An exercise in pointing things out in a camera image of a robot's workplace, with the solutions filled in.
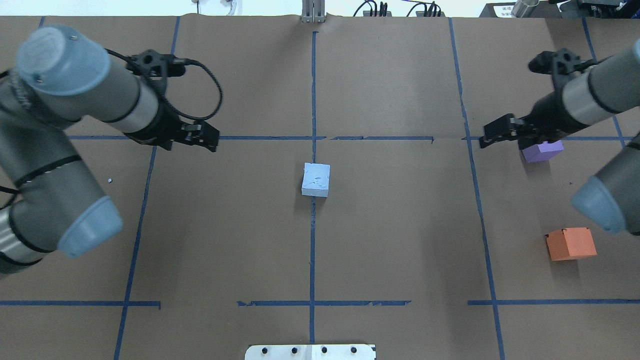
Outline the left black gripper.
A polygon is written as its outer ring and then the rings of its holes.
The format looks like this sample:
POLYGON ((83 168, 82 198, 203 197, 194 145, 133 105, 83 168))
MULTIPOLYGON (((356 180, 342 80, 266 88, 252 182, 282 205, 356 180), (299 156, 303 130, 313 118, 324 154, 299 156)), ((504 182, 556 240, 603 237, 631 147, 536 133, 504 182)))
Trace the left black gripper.
POLYGON ((183 127, 188 124, 179 119, 166 104, 161 104, 151 123, 141 130, 130 132, 127 137, 138 144, 158 146, 170 151, 174 142, 189 146, 200 146, 217 152, 220 141, 220 131, 207 122, 194 124, 192 135, 183 127))

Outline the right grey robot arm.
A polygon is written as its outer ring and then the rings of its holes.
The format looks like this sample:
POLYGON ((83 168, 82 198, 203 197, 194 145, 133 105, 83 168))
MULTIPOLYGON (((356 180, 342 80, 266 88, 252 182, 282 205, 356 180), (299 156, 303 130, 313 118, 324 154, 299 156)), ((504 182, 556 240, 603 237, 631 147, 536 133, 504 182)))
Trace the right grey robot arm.
POLYGON ((617 142, 620 151, 590 176, 571 198, 571 205, 603 231, 633 236, 640 230, 639 136, 579 136, 588 128, 637 109, 640 104, 639 41, 601 60, 584 60, 569 48, 542 51, 528 70, 550 76, 552 90, 524 116, 508 112, 483 127, 484 149, 515 141, 521 150, 569 139, 617 142))

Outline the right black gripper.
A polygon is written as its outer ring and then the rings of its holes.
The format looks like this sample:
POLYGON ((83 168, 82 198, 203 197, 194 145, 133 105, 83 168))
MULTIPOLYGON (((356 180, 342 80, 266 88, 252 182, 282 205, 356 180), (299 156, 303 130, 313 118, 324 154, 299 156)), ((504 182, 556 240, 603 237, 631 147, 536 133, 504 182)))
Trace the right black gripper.
POLYGON ((480 148, 486 149, 496 142, 525 142, 526 147, 555 142, 576 132, 576 121, 563 105, 550 102, 535 104, 530 114, 522 117, 512 112, 483 126, 483 135, 478 139, 480 148))

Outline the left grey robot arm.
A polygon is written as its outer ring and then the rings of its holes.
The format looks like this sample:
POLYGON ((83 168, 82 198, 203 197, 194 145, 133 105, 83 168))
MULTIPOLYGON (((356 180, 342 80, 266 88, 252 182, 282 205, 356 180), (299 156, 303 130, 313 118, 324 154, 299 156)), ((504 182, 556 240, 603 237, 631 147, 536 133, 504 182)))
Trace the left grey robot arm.
POLYGON ((13 183, 1 207, 0 266, 6 277, 60 251, 77 258, 121 232, 123 221, 66 134, 84 117, 126 138, 171 150, 178 142, 215 152, 220 132, 208 124, 224 92, 205 64, 146 50, 122 55, 62 24, 38 28, 1 73, 1 169, 13 183), (206 116, 179 111, 168 79, 203 69, 218 91, 206 116))

